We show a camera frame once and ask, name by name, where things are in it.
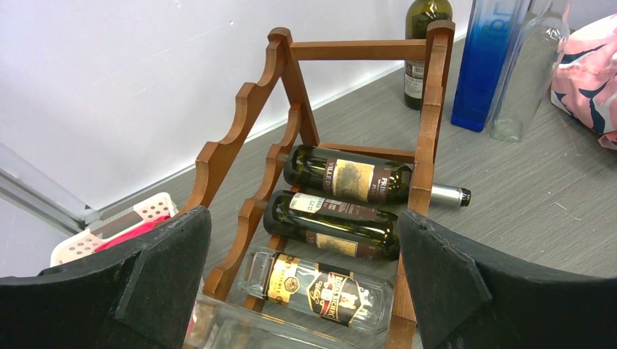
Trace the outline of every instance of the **wine rack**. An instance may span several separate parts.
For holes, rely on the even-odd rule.
[[[306,145],[413,163],[408,206],[416,212],[428,214],[453,37],[454,23],[448,20],[439,20],[429,25],[426,40],[293,42],[291,33],[286,28],[275,28],[270,32],[266,48],[266,67],[260,80],[242,85],[236,95],[236,113],[228,134],[219,142],[206,143],[197,156],[195,184],[187,204],[180,211],[184,213],[198,205],[210,205],[274,85],[281,79],[290,102],[287,128],[281,141],[270,147],[259,189],[255,195],[244,201],[240,209],[236,238],[229,253],[221,264],[212,269],[205,281],[203,292],[206,295],[222,301],[227,298],[242,258],[298,135]],[[320,142],[298,64],[301,60],[424,60],[424,97],[420,134],[415,151]],[[285,244],[284,238],[273,236],[268,247],[282,251]],[[244,307],[261,312],[263,302],[249,296]],[[399,259],[386,347],[411,348],[414,330],[412,299],[402,260]]]

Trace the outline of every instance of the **pink fabric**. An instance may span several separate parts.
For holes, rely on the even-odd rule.
[[[555,72],[551,101],[617,150],[617,14],[570,36]]]
[[[158,223],[158,222],[162,222],[164,220],[168,220],[170,219],[170,216],[165,216],[165,217],[159,217],[157,220],[153,221],[153,222],[148,222],[148,223],[144,223],[138,227],[136,227],[135,229],[122,234],[121,236],[111,240],[111,241],[107,241],[104,244],[100,245],[99,247],[97,247],[95,249],[95,252],[100,252],[103,251],[104,249],[108,249],[110,247],[114,247],[117,244],[120,244],[122,242],[125,242],[126,240],[130,240],[131,238],[134,238],[136,236],[145,234],[147,232],[149,232],[150,230],[154,229],[154,226]]]

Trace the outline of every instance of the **upright wine bottle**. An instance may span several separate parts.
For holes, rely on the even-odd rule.
[[[332,196],[371,204],[402,204],[409,197],[412,170],[398,161],[298,145],[283,170],[285,182]],[[471,191],[433,184],[431,200],[468,206]]]
[[[429,23],[435,20],[452,20],[452,7],[447,0],[415,0],[407,11],[405,19],[406,39],[426,39]],[[420,110],[422,106],[422,84],[424,61],[405,62],[405,104]]]
[[[238,277],[253,297],[361,332],[377,334],[390,322],[394,289],[384,280],[265,248],[247,252]]]
[[[398,217],[390,212],[279,190],[263,213],[273,235],[367,260],[399,257]]]

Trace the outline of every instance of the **red object in basket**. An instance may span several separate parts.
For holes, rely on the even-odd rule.
[[[130,240],[131,238],[134,238],[136,236],[145,234],[145,233],[149,232],[150,230],[154,229],[154,226],[158,222],[163,222],[164,220],[168,220],[170,218],[171,218],[170,216],[160,217],[160,218],[158,218],[157,220],[155,220],[153,222],[148,222],[146,224],[142,224],[142,225],[136,227],[135,229],[129,231],[128,233],[122,234],[121,236],[115,238],[114,240],[108,241],[108,242],[100,245],[99,247],[97,247],[95,249],[95,252],[103,251],[104,249],[108,249],[110,247],[114,247],[117,244],[125,242],[126,240]]]

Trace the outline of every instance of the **wooden tabletop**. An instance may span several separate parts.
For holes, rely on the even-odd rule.
[[[429,217],[440,224],[530,262],[591,276],[617,276],[617,151],[601,148],[598,136],[554,107],[548,98],[521,143],[473,133],[450,124],[463,42],[455,44],[439,136],[435,182],[472,191],[471,205],[452,209],[434,205]],[[314,111],[324,142],[383,148],[415,146],[420,115],[403,103],[403,70],[396,71]],[[225,257],[234,239],[242,202],[257,190],[266,152],[283,128],[248,142],[240,151],[215,197],[212,245],[204,274]],[[194,181],[187,172],[163,183],[149,195],[169,192],[182,206]],[[282,180],[281,189],[288,188]],[[252,246],[265,246],[262,227]],[[395,262],[365,262],[301,243],[286,251],[299,257],[339,265],[357,273],[394,280]],[[233,288],[228,301],[241,305]],[[275,304],[264,313],[347,340],[359,348],[381,348],[386,334],[363,335]],[[421,348],[415,337],[414,348]]]

